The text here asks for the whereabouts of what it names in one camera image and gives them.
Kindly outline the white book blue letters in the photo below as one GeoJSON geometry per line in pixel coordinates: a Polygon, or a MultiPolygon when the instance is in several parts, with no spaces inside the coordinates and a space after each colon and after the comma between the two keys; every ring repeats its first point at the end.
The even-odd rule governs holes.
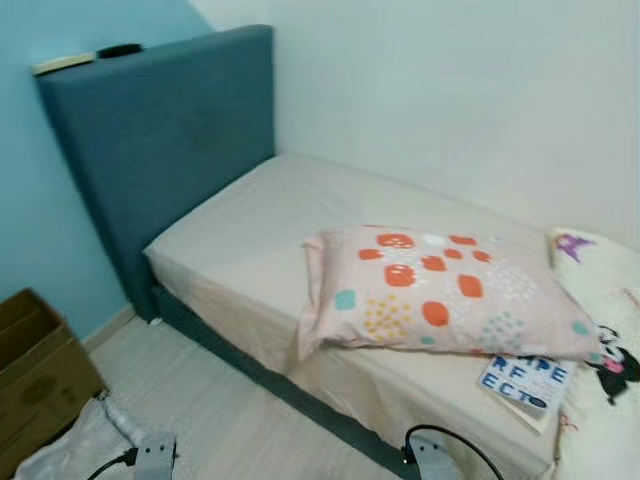
{"type": "Polygon", "coordinates": [[[558,419],[577,366],[547,357],[494,356],[477,385],[541,435],[558,419]]]}

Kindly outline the pink patterned pillow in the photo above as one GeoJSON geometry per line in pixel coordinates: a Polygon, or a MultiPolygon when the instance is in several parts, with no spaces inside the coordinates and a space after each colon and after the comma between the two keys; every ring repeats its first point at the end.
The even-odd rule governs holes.
{"type": "Polygon", "coordinates": [[[598,361],[594,321],[544,253],[494,236],[358,225],[307,239],[306,358],[346,348],[598,361]]]}

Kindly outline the cream cartoon print blanket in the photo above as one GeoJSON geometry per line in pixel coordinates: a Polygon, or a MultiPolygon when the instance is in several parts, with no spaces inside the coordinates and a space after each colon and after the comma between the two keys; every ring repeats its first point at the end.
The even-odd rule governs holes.
{"type": "Polygon", "coordinates": [[[639,480],[639,253],[566,227],[549,239],[559,284],[594,321],[604,347],[568,389],[550,479],[639,480]]]}

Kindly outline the cream sheeted mattress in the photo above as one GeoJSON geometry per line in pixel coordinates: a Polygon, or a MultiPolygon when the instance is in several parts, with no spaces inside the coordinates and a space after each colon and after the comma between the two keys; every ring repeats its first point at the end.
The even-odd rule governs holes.
{"type": "Polygon", "coordinates": [[[305,242],[358,225],[447,230],[544,253],[547,230],[499,212],[342,163],[280,155],[257,165],[166,228],[145,248],[157,283],[216,333],[385,443],[420,424],[463,436],[483,452],[471,474],[550,480],[559,416],[544,434],[477,385],[494,356],[326,343],[306,358],[296,330],[308,306],[305,242]]]}

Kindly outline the blue fabric headboard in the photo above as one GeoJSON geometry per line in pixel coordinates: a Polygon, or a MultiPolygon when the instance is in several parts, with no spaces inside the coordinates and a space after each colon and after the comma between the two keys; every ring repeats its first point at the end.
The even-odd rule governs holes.
{"type": "Polygon", "coordinates": [[[243,26],[36,78],[134,311],[160,312],[145,248],[276,154],[275,31],[243,26]]]}

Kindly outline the black remote control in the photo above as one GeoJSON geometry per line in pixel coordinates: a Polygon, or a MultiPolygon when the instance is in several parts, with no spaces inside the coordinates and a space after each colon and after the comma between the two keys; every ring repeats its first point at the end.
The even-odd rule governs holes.
{"type": "Polygon", "coordinates": [[[118,44],[108,47],[102,47],[99,51],[96,51],[97,59],[113,59],[123,58],[123,56],[137,54],[145,50],[141,44],[118,44]]]}

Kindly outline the cream remote control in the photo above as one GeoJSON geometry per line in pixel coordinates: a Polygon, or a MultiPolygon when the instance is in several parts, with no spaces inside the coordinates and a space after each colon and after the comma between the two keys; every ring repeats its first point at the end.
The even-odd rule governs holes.
{"type": "Polygon", "coordinates": [[[95,61],[96,58],[97,55],[95,52],[79,52],[79,54],[65,55],[61,56],[61,58],[42,61],[42,63],[32,65],[31,70],[33,76],[46,76],[46,74],[54,73],[56,70],[90,64],[92,61],[95,61]]]}

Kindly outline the brown cardboard box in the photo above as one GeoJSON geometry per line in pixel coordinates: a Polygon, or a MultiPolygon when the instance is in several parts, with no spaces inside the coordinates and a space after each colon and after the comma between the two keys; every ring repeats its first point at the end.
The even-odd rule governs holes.
{"type": "Polygon", "coordinates": [[[31,288],[0,302],[0,480],[63,433],[104,379],[67,320],[31,288]]]}

